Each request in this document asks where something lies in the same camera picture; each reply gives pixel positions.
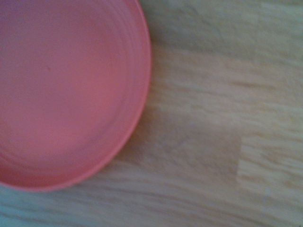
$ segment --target pink plate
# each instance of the pink plate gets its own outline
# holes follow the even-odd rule
[[[106,165],[141,116],[151,61],[138,0],[0,0],[0,183],[52,191]]]

